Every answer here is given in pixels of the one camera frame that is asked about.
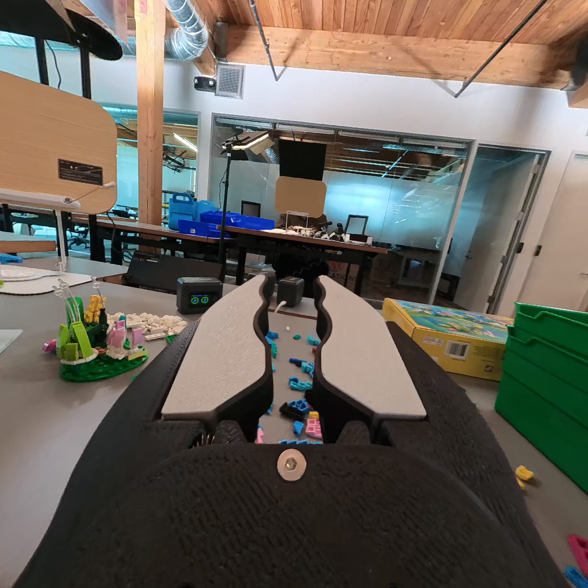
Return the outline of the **black device box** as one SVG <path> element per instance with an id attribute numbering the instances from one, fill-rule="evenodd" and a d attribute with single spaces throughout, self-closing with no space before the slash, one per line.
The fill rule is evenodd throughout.
<path id="1" fill-rule="evenodd" d="M 223 283 L 214 277 L 181 277 L 176 291 L 176 307 L 183 315 L 206 312 L 222 298 Z"/>

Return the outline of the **green plastic storage bin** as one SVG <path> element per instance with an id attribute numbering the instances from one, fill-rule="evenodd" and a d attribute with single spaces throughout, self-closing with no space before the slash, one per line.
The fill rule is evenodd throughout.
<path id="1" fill-rule="evenodd" d="M 587 492 L 587 313 L 515 303 L 495 411 Z"/>

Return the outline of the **long wooden table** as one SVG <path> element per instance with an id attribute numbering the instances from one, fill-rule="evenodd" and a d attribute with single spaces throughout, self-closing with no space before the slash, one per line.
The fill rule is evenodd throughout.
<path id="1" fill-rule="evenodd" d="M 101 215 L 97 220 L 98 237 L 111 242 L 111 262 L 122 261 L 122 245 L 132 244 L 147 248 L 149 253 L 155 250 L 195 254 L 203 246 L 214 247 L 219 253 L 219 239 L 184 234 L 163 226 L 131 222 L 124 219 L 111 220 Z M 357 277 L 354 293 L 360 295 L 362 281 L 369 262 L 379 254 L 387 254 L 381 247 L 356 245 L 349 242 L 337 242 L 287 235 L 269 231 L 230 228 L 230 237 L 224 241 L 224 250 L 238 251 L 236 284 L 241 285 L 245 277 L 246 254 L 255 251 L 265 254 L 291 254 L 301 258 L 337 261 L 357 265 Z"/>

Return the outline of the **silver air duct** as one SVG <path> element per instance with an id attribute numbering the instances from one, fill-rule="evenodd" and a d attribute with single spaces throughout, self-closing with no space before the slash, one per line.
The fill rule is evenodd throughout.
<path id="1" fill-rule="evenodd" d="M 209 44 L 209 31 L 192 1 L 165 1 L 178 27 L 166 34 L 165 57 L 193 61 L 202 56 Z"/>

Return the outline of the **stack of blue bins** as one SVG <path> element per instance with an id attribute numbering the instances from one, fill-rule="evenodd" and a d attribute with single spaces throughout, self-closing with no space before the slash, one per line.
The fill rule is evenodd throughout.
<path id="1" fill-rule="evenodd" d="M 220 238 L 223 213 L 212 201 L 198 201 L 188 193 L 173 193 L 168 200 L 168 228 L 186 235 Z M 233 228 L 267 231 L 275 229 L 275 221 L 226 212 L 225 230 Z"/>

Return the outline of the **black wall plaque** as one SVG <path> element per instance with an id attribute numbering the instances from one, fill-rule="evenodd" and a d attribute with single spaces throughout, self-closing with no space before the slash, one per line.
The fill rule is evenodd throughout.
<path id="1" fill-rule="evenodd" d="M 104 170 L 100 166 L 81 162 L 58 159 L 58 178 L 87 185 L 102 186 L 104 184 Z"/>

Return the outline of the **LED panel light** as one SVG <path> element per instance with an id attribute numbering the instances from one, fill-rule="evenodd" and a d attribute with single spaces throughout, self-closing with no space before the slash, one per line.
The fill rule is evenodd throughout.
<path id="1" fill-rule="evenodd" d="M 247 161 L 250 159 L 249 155 L 255 158 L 268 150 L 272 151 L 274 144 L 267 130 L 246 131 L 225 140 L 221 146 L 221 154 L 231 160 Z"/>

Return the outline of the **glass partition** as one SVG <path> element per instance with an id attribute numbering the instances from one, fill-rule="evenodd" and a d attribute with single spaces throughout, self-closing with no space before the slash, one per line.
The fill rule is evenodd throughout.
<path id="1" fill-rule="evenodd" d="M 227 210 L 241 201 L 261 203 L 261 217 L 275 223 L 275 186 L 280 176 L 327 185 L 324 214 L 329 232 L 348 215 L 367 215 L 366 234 L 379 254 L 364 274 L 362 294 L 432 303 L 449 253 L 454 217 L 467 183 L 472 143 L 281 119 L 212 116 L 210 194 L 224 201 L 225 140 L 267 130 L 272 151 L 234 160 L 229 169 Z"/>

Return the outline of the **scattered loose toy bricks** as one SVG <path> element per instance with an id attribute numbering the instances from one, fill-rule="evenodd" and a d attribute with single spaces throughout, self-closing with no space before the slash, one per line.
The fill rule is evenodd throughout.
<path id="1" fill-rule="evenodd" d="M 294 339 L 296 317 L 278 315 L 285 319 L 291 332 L 283 331 L 277 339 L 277 358 L 272 360 L 274 401 L 271 416 L 264 416 L 260 424 L 266 443 L 292 436 L 292 426 L 286 431 L 286 421 L 279 424 L 278 409 L 284 402 L 299 400 L 305 391 L 290 388 L 288 379 L 297 383 L 311 383 L 310 363 L 315 360 L 306 337 Z M 562 575 L 557 576 L 551 548 L 544 545 L 547 537 L 540 529 L 532 530 L 531 514 L 521 490 L 516 487 L 510 457 L 529 457 L 516 451 L 530 445 L 514 432 L 494 411 L 498 384 L 469 376 L 452 376 L 434 366 L 416 342 L 393 322 L 386 323 L 401 354 L 417 393 L 427 410 L 429 420 L 392 420 L 382 423 L 376 443 L 386 446 L 388 453 L 410 454 L 442 470 L 477 496 L 501 525 L 514 537 L 513 541 L 529 551 L 533 570 L 540 576 L 541 586 L 572 587 Z"/>

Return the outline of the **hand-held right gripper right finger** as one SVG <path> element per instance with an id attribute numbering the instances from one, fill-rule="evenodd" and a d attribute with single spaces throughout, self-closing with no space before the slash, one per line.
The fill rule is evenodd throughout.
<path id="1" fill-rule="evenodd" d="M 423 420 L 423 402 L 384 318 L 363 298 L 327 276 L 315 281 L 316 333 L 313 402 L 338 399 L 368 422 Z"/>

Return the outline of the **black equipment case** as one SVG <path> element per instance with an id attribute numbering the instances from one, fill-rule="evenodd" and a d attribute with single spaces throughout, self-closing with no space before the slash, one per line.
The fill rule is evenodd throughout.
<path id="1" fill-rule="evenodd" d="M 175 293 L 181 277 L 220 279 L 222 270 L 216 262 L 135 251 L 124 280 L 128 286 Z"/>

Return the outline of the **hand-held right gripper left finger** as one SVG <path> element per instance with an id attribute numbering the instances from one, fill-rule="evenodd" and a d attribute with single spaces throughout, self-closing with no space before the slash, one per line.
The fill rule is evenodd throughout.
<path id="1" fill-rule="evenodd" d="M 265 287 L 257 275 L 209 308 L 161 409 L 166 420 L 259 419 L 273 400 Z"/>

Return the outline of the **green brick tree model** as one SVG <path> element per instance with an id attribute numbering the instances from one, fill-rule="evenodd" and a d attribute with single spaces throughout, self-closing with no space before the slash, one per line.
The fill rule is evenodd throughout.
<path id="1" fill-rule="evenodd" d="M 60 361 L 59 376 L 77 383 L 111 379 L 142 366 L 148 360 L 141 322 L 129 323 L 123 314 L 109 316 L 107 299 L 92 277 L 95 293 L 86 306 L 63 279 L 53 286 L 65 305 L 66 322 L 42 351 Z"/>

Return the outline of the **black power station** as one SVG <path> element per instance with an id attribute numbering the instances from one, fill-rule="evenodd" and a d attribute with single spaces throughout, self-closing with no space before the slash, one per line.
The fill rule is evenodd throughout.
<path id="1" fill-rule="evenodd" d="M 301 277 L 288 276 L 277 283 L 277 307 L 295 307 L 300 304 L 305 289 L 305 280 Z"/>

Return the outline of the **wooden post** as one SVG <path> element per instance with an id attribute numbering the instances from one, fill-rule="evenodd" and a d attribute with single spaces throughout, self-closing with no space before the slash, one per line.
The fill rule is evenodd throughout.
<path id="1" fill-rule="evenodd" d="M 135 1 L 139 221 L 161 224 L 165 3 Z"/>

